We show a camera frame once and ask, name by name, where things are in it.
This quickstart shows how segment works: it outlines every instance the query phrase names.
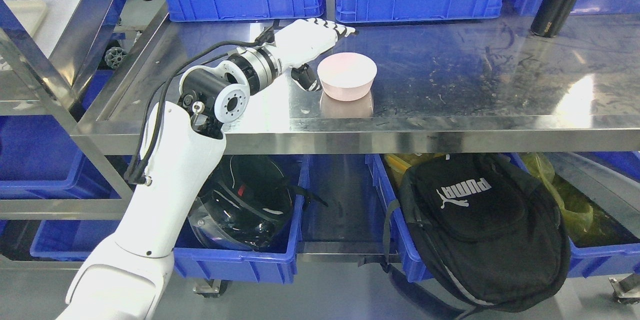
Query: black backpack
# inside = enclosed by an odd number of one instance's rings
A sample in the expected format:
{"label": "black backpack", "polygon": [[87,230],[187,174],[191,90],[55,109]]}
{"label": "black backpack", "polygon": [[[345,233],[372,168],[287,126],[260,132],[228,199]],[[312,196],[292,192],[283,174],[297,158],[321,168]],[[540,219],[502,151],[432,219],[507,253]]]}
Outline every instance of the black backpack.
{"label": "black backpack", "polygon": [[564,284],[570,247],[560,209],[501,155],[421,163],[407,170],[399,195],[388,217],[400,206],[427,269],[476,311],[524,311]]}

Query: robotic hand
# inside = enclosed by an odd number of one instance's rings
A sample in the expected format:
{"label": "robotic hand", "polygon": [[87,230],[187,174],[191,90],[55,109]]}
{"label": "robotic hand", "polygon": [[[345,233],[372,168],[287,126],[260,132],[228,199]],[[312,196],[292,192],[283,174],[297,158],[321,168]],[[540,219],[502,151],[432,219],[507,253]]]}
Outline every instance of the robotic hand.
{"label": "robotic hand", "polygon": [[306,90],[320,88],[307,62],[354,28],[298,19],[271,42],[237,48],[216,67],[197,65],[180,79],[178,104],[165,103],[157,142],[156,104],[144,129],[141,154],[151,148],[144,183],[136,186],[116,231],[93,250],[66,294],[59,320],[151,319],[173,272],[173,247],[202,184],[220,162],[222,125],[244,112],[250,95],[287,69]]}

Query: yellow plastic bag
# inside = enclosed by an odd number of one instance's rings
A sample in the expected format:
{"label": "yellow plastic bag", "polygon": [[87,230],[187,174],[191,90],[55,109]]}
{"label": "yellow plastic bag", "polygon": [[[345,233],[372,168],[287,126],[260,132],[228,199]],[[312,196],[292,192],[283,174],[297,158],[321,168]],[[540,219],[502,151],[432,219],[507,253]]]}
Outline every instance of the yellow plastic bag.
{"label": "yellow plastic bag", "polygon": [[549,159],[541,153],[521,153],[520,157],[532,176],[538,178],[553,195],[562,211],[564,224],[572,240],[578,241],[586,235],[594,224],[594,208],[580,193],[571,195],[562,191],[566,198],[558,192],[557,186],[566,187],[570,184],[556,176],[556,171]]}
{"label": "yellow plastic bag", "polygon": [[442,153],[388,153],[384,154],[384,162],[389,169],[387,174],[393,178],[393,184],[396,188],[400,188],[402,176],[407,169],[443,155]]}

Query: black helmet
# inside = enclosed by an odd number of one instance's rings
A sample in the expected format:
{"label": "black helmet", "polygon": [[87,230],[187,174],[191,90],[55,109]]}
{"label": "black helmet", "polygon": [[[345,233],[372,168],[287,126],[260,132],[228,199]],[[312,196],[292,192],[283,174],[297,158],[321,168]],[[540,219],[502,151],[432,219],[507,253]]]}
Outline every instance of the black helmet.
{"label": "black helmet", "polygon": [[225,155],[202,185],[189,224],[205,247],[263,250],[293,215],[288,182],[269,156]]}

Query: pink bowl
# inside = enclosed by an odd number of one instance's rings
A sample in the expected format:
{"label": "pink bowl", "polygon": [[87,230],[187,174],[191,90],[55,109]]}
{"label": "pink bowl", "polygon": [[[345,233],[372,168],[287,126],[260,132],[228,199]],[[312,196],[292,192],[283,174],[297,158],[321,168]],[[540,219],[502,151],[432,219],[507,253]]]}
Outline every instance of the pink bowl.
{"label": "pink bowl", "polygon": [[356,101],[364,97],[378,73],[376,63],[361,53],[340,52],[318,64],[322,90],[337,101]]}

